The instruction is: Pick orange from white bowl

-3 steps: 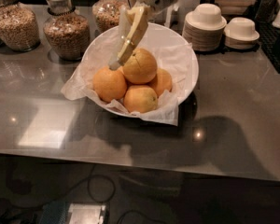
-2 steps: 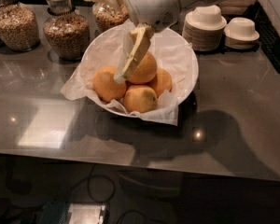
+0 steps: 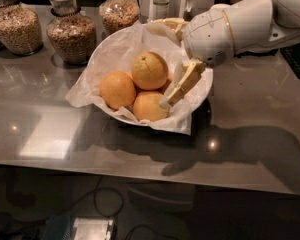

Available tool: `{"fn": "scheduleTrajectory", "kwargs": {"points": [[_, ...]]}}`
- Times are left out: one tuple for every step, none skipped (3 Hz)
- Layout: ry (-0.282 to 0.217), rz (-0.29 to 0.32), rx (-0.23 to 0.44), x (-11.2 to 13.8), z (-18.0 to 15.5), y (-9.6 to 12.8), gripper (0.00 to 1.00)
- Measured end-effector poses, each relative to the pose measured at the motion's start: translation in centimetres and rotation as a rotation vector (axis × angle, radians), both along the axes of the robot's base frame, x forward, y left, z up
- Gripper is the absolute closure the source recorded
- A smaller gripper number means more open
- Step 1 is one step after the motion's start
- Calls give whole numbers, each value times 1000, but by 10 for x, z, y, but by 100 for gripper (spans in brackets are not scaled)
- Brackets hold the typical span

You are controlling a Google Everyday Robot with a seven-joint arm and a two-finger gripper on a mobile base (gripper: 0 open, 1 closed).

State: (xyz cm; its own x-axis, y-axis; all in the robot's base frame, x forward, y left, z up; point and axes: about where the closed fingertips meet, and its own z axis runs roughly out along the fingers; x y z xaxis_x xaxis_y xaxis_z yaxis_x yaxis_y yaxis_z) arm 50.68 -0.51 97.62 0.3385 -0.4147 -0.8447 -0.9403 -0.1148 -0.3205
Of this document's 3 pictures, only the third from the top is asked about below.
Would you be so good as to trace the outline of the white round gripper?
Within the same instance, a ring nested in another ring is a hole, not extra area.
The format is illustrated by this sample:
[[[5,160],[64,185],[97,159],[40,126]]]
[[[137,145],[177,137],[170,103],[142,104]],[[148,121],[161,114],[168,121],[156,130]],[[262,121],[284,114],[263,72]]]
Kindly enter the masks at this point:
[[[159,100],[161,108],[173,107],[194,88],[206,65],[215,68],[234,56],[229,23],[222,9],[211,8],[189,23],[183,18],[156,19],[145,25],[153,35],[166,37],[184,48],[189,61],[179,60],[173,79]]]

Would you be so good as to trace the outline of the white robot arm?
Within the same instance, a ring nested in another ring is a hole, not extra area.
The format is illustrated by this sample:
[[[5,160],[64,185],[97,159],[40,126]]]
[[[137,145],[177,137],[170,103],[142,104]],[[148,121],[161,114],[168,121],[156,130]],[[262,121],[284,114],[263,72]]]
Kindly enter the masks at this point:
[[[177,64],[160,106],[174,106],[215,68],[244,52],[263,53],[300,43],[300,0],[242,0],[216,4],[190,22],[171,29],[164,20],[146,29],[183,46],[189,59]]]

